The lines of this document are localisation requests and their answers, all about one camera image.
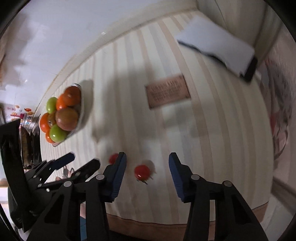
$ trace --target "tomato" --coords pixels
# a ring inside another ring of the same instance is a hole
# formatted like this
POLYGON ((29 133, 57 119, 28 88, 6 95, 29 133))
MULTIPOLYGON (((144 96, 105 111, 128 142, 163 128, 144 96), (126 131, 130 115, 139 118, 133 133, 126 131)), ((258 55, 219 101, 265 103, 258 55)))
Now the tomato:
POLYGON ((57 124, 50 129, 49 136, 54 142, 62 142, 68 135, 67 131, 62 130, 57 124))
POLYGON ((135 168, 135 177, 139 181, 145 182, 150 177, 150 169, 146 165, 139 165, 135 168))
POLYGON ((66 103, 63 100, 63 94, 61 94, 60 97, 57 99, 56 109, 61 110, 61 109, 66 108, 66 107, 68 107, 68 106, 66 105, 66 103))
POLYGON ((109 157, 109 163, 113 165, 117 159, 118 153, 114 153, 109 157))
POLYGON ((51 138, 50 138, 50 136, 49 136, 49 131, 45 134, 45 139, 47 140, 47 142, 49 142, 49 143, 55 143, 51 138))
POLYGON ((74 106, 79 104, 81 101, 80 89, 77 86, 70 86, 65 89, 65 92, 63 94, 63 101, 67 104, 67 106, 74 106))
POLYGON ((48 125, 48 122, 47 122, 47 118, 49 116, 49 113, 46 112, 40 119, 40 122, 39 122, 39 126, 40 126, 40 129, 44 132, 44 133, 47 133, 49 132, 50 130, 50 127, 48 125))
POLYGON ((57 103, 57 98, 56 97, 50 97, 46 103, 46 110, 49 114, 55 112, 56 109, 56 103, 57 103))

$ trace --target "red cherry tomato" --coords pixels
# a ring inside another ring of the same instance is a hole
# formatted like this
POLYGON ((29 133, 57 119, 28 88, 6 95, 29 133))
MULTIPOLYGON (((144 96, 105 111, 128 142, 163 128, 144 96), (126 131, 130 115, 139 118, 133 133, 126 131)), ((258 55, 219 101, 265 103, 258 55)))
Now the red cherry tomato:
POLYGON ((40 123, 39 123, 39 126, 40 126, 40 129, 44 132, 44 133, 47 133, 49 132, 50 130, 50 127, 48 125, 48 122, 47 122, 47 117, 49 116, 49 113, 45 113, 41 118, 40 118, 40 123))
POLYGON ((135 177, 139 181, 146 181, 150 177, 150 169, 146 165, 139 165, 135 168, 135 177))
POLYGON ((117 159, 118 153, 114 153, 109 157, 109 163, 113 165, 117 159))
POLYGON ((63 94, 60 95, 60 97, 57 99, 56 102, 56 109, 57 110, 61 110, 63 108, 67 108, 68 106, 65 104, 64 100, 63 100, 63 94))

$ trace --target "table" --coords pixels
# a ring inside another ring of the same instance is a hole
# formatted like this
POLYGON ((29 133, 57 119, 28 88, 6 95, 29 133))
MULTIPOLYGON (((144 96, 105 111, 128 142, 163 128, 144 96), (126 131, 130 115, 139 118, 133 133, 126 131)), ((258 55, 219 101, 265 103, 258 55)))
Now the table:
MULTIPOLYGON (((252 209, 264 210, 269 200, 273 146, 259 87, 255 79, 246 84, 216 60, 177 44, 174 35, 196 14, 202 15, 195 10, 164 17, 119 37, 83 62, 54 94, 79 83, 86 116, 83 128, 57 147, 41 134, 42 158, 73 151, 76 159, 67 169, 95 157, 103 171, 111 154, 124 151, 122 186, 106 205, 110 227, 124 234, 180 240, 190 204, 177 197, 170 152, 208 181, 232 181, 252 209), (176 74, 183 74, 191 99, 150 110, 145 86, 176 74), (148 185, 133 174, 142 163, 155 168, 148 185)), ((215 219, 214 203, 210 219, 215 219)))

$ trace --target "white paper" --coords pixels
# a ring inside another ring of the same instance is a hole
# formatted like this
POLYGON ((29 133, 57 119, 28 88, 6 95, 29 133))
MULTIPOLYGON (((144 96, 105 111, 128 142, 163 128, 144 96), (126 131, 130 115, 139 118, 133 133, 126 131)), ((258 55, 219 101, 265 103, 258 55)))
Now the white paper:
POLYGON ((237 76, 245 75, 255 53, 252 46, 200 16, 194 17, 175 38, 203 54, 217 57, 237 76))

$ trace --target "label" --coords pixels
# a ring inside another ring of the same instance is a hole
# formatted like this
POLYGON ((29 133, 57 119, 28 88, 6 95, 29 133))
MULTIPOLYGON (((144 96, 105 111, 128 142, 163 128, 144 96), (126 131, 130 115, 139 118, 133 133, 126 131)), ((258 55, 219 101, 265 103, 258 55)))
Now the label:
POLYGON ((146 86, 149 108, 162 106, 182 99, 190 94, 182 74, 172 76, 146 86))

